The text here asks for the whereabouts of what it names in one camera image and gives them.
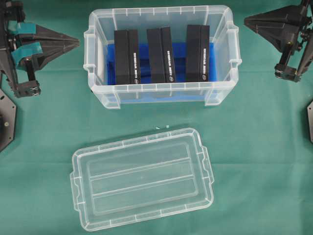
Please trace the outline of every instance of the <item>black metal plate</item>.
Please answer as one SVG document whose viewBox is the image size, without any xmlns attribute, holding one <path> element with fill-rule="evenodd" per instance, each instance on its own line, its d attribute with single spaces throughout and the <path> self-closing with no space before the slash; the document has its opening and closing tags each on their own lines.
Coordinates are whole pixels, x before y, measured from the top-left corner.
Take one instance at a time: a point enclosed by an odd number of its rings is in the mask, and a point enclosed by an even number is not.
<svg viewBox="0 0 313 235">
<path fill-rule="evenodd" d="M 313 143 L 313 102 L 308 106 L 309 129 L 311 142 Z"/>
<path fill-rule="evenodd" d="M 3 133 L 0 133 L 0 152 L 14 139 L 16 105 L 0 89 L 0 114 L 3 117 Z"/>
</svg>

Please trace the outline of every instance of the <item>clear plastic storage box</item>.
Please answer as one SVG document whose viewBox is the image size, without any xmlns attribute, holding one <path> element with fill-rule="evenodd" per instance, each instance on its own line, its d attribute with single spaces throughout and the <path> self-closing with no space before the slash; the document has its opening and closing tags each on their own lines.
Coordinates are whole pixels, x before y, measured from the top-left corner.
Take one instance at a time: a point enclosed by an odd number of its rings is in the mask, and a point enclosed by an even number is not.
<svg viewBox="0 0 313 235">
<path fill-rule="evenodd" d="M 213 173 L 192 128 L 77 150 L 70 175 L 82 227 L 96 231 L 209 207 Z"/>
<path fill-rule="evenodd" d="M 216 81 L 192 83 L 109 85 L 108 45 L 114 43 L 114 30 L 138 29 L 139 43 L 146 44 L 146 30 L 171 27 L 173 43 L 186 41 L 188 24 L 210 25 L 214 45 Z M 204 101 L 220 104 L 238 82 L 238 27 L 226 6 L 178 6 L 95 10 L 85 32 L 85 64 L 92 92 L 108 109 L 126 103 Z"/>
</svg>

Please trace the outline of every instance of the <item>box handle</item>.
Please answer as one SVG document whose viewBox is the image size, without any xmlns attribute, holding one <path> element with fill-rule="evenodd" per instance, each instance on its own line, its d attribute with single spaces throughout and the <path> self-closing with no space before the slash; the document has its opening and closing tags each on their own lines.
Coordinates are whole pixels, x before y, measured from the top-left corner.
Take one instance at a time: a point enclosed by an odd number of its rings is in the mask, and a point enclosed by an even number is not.
<svg viewBox="0 0 313 235">
<path fill-rule="evenodd" d="M 202 146 L 202 151 L 203 151 L 203 160 L 202 160 L 203 169 L 204 169 L 204 172 L 206 172 L 209 177 L 210 184 L 212 184 L 214 183 L 214 176 L 213 176 L 213 171 L 212 171 L 211 163 L 209 160 L 209 154 L 207 152 L 207 148 Z"/>
<path fill-rule="evenodd" d="M 95 68 L 95 58 L 96 58 L 96 36 L 95 34 L 87 33 L 84 34 L 85 37 L 85 61 L 84 69 L 88 72 L 93 73 Z"/>
<path fill-rule="evenodd" d="M 74 172 L 72 172 L 70 175 L 70 186 L 72 188 L 72 196 L 73 196 L 73 203 L 74 203 L 74 209 L 76 211 L 78 210 L 78 202 L 77 202 L 77 197 L 79 196 L 79 187 L 77 184 L 75 184 L 75 179 L 74 179 Z"/>
</svg>

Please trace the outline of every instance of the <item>black metal bracket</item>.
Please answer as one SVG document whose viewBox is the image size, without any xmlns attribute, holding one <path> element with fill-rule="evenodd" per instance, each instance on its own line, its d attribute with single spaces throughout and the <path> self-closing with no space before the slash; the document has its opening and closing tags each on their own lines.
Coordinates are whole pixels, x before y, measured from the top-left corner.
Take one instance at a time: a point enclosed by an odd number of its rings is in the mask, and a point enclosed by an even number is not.
<svg viewBox="0 0 313 235">
<path fill-rule="evenodd" d="M 245 18 L 245 25 L 272 43 L 282 53 L 275 66 L 275 76 L 298 82 L 313 60 L 313 30 L 309 28 L 312 17 L 308 17 L 308 8 L 313 12 L 313 0 L 302 0 L 299 5 L 290 5 L 277 10 Z M 288 66 L 290 57 L 306 44 L 298 68 Z"/>
<path fill-rule="evenodd" d="M 0 89 L 0 152 L 14 140 L 16 105 Z"/>
<path fill-rule="evenodd" d="M 21 1 L 0 0 L 0 73 L 6 75 L 18 98 L 39 95 L 41 90 L 35 71 L 79 46 L 75 38 L 33 23 L 24 23 L 24 20 Z M 19 30 L 9 28 L 12 21 L 17 22 Z M 19 83 L 16 69 L 26 71 L 28 81 Z"/>
</svg>

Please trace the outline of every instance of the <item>teal rubber pad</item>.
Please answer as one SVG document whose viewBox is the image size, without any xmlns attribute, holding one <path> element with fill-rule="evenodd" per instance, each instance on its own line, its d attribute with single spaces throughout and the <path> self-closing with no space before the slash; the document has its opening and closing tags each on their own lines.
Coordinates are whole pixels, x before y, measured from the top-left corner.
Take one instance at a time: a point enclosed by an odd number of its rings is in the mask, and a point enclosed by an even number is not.
<svg viewBox="0 0 313 235">
<path fill-rule="evenodd" d="M 24 70 L 24 68 L 19 67 L 19 63 L 23 58 L 32 56 L 32 55 L 42 54 L 42 53 L 43 53 L 43 49 L 41 48 L 40 43 L 36 42 L 36 43 L 27 44 L 27 45 L 17 48 L 15 51 L 11 53 L 11 55 L 13 57 L 15 67 L 17 69 Z"/>
<path fill-rule="evenodd" d="M 36 34 L 36 25 L 33 23 L 16 23 L 16 21 L 10 21 L 8 29 L 14 35 Z"/>
</svg>

